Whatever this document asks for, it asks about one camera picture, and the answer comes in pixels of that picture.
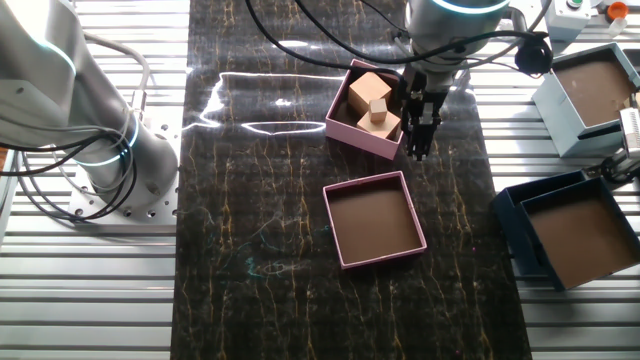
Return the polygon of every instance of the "wooden block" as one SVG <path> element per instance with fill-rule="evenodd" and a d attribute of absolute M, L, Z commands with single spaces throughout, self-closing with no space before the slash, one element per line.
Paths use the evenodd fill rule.
<path fill-rule="evenodd" d="M 369 102 L 369 113 L 371 113 L 372 123 L 383 123 L 387 117 L 387 102 L 384 99 L 371 100 Z"/>
<path fill-rule="evenodd" d="M 360 79 L 349 85 L 349 105 L 360 116 L 364 116 L 369 111 L 371 100 L 385 99 L 388 102 L 390 98 L 391 87 L 372 72 L 365 73 Z"/>
<path fill-rule="evenodd" d="M 375 136 L 384 139 L 394 139 L 400 125 L 400 118 L 387 112 L 384 122 L 374 124 L 371 122 L 370 113 L 366 113 L 360 121 L 358 121 L 358 129 L 367 131 Z"/>

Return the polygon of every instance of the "table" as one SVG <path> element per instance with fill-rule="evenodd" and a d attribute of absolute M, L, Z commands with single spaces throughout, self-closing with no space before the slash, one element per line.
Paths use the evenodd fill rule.
<path fill-rule="evenodd" d="M 254 6 L 283 44 L 350 61 L 289 2 Z M 391 30 L 361 3 L 308 6 L 339 37 L 391 53 Z M 344 72 L 272 47 L 243 1 L 192 1 L 188 66 L 174 359 L 530 358 L 468 78 L 432 155 L 389 162 L 325 139 Z M 340 270 L 322 187 L 393 170 L 407 178 L 427 253 Z"/>

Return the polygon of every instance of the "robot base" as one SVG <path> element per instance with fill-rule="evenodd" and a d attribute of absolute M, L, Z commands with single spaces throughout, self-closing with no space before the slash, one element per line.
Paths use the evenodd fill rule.
<path fill-rule="evenodd" d="M 169 144 L 179 158 L 181 144 L 180 135 L 182 131 L 181 127 L 177 126 L 175 123 L 179 124 L 180 121 L 168 121 L 165 122 L 165 124 L 162 124 L 163 122 L 160 121 L 161 119 L 158 118 L 154 121 L 150 116 L 145 120 L 145 126 L 153 133 L 161 134 L 168 139 Z M 88 189 L 91 189 L 89 177 L 81 166 L 78 166 L 76 176 L 73 180 L 78 184 L 78 186 L 86 186 Z M 167 191 L 167 193 L 158 201 L 149 204 L 148 206 L 138 207 L 135 209 L 121 208 L 103 218 L 92 220 L 90 223 L 86 224 L 76 224 L 76 226 L 99 226 L 100 228 L 104 228 L 104 231 L 109 232 L 117 232 L 121 229 L 142 229 L 145 233 L 175 234 L 178 213 L 178 183 L 179 176 L 176 176 L 169 191 Z M 88 214 L 93 214 L 102 209 L 105 205 L 106 203 L 99 197 L 83 194 L 73 188 L 68 211 L 72 214 L 78 215 L 80 215 L 81 212 L 83 215 L 87 216 Z"/>

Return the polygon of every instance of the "dark blue box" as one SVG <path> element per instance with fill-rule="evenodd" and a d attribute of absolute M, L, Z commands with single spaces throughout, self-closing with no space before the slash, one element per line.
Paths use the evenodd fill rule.
<path fill-rule="evenodd" d="M 545 211 L 553 212 L 553 209 L 558 209 L 567 204 L 571 205 L 572 203 L 580 204 L 580 208 L 583 208 L 581 203 L 589 199 L 598 199 L 598 203 L 604 205 L 597 206 L 597 208 L 606 215 L 609 224 L 615 225 L 615 234 L 612 235 L 612 237 L 615 238 L 616 242 L 620 242 L 620 246 L 624 249 L 628 248 L 629 251 L 624 252 L 624 254 L 628 256 L 626 256 L 626 260 L 621 260 L 621 268 L 616 268 L 611 264 L 605 264 L 602 267 L 608 269 L 607 272 L 598 272 L 600 271 L 599 269 L 594 270 L 594 274 L 588 275 L 588 280 L 585 279 L 584 282 L 608 275 L 611 271 L 619 271 L 631 266 L 633 264 L 630 264 L 630 259 L 634 263 L 640 262 L 640 242 L 638 241 L 638 237 L 620 210 L 620 207 L 615 202 L 613 195 L 607 189 L 604 181 L 601 178 L 587 180 L 581 171 L 576 171 L 506 188 L 493 200 L 493 207 L 515 257 L 516 266 L 522 275 L 546 274 L 558 291 L 576 286 L 575 281 L 573 281 L 574 284 L 565 286 L 560 276 L 558 276 L 556 269 L 554 269 L 549 259 L 547 249 L 545 249 L 543 242 L 536 233 L 530 215 L 532 213 L 539 214 Z M 560 239 L 555 239 L 553 242 L 547 244 L 550 245 L 553 250 L 556 245 L 564 245 L 562 243 L 565 238 L 567 237 L 561 236 Z M 575 242 L 576 238 L 571 238 L 567 241 Z M 609 244 L 609 242 L 602 240 L 596 243 Z M 580 255 L 589 250 L 593 252 L 593 249 L 595 249 L 595 247 L 578 248 L 578 246 L 576 246 L 575 252 L 577 255 Z M 595 256 L 596 261 L 594 263 L 598 265 L 597 262 L 599 258 L 597 258 L 597 255 Z M 581 261 L 580 259 L 581 256 L 576 256 L 575 258 L 571 257 L 570 260 Z M 562 263 L 565 270 L 567 269 L 567 264 L 568 262 Z"/>
<path fill-rule="evenodd" d="M 542 263 L 535 255 L 536 251 L 540 252 L 541 249 L 534 248 L 531 243 L 529 233 L 525 231 L 525 227 L 517 215 L 516 207 L 522 201 L 548 194 L 585 180 L 586 178 L 582 171 L 576 171 L 508 187 L 493 199 L 493 208 L 507 237 L 511 252 L 516 258 L 516 265 L 520 274 L 537 275 L 545 272 L 542 268 Z"/>

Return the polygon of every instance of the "square box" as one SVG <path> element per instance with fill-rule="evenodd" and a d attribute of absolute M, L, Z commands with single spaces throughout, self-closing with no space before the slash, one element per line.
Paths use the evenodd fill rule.
<path fill-rule="evenodd" d="M 369 65 L 355 59 L 351 61 L 351 65 L 362 68 L 374 68 L 373 65 Z M 380 76 L 387 85 L 391 86 L 392 89 L 388 110 L 394 115 L 401 117 L 402 106 L 395 99 L 398 79 L 387 74 L 378 74 L 378 76 Z M 347 72 L 347 75 L 340 86 L 340 90 L 338 90 L 338 93 L 333 100 L 333 104 L 327 113 L 326 136 L 389 160 L 393 160 L 404 136 L 400 126 L 398 127 L 397 135 L 391 140 L 380 138 L 356 127 L 362 116 L 359 116 L 357 111 L 348 106 L 347 98 L 349 95 L 349 85 L 358 78 L 359 75 L 356 75 L 353 71 Z"/>
<path fill-rule="evenodd" d="M 585 180 L 582 171 L 575 171 L 508 187 L 493 199 L 493 210 L 502 225 L 502 231 L 515 257 L 520 274 L 540 275 L 545 271 L 536 257 L 538 249 L 533 247 L 529 234 L 517 215 L 516 208 L 525 200 L 579 184 Z"/>
<path fill-rule="evenodd" d="M 557 291 L 640 263 L 640 242 L 601 178 L 563 174 L 503 190 L 494 209 L 523 275 Z"/>
<path fill-rule="evenodd" d="M 619 110 L 640 77 L 618 44 L 553 60 L 533 95 L 560 156 L 608 155 L 622 147 Z"/>
<path fill-rule="evenodd" d="M 325 186 L 323 195 L 343 269 L 426 250 L 401 171 Z"/>

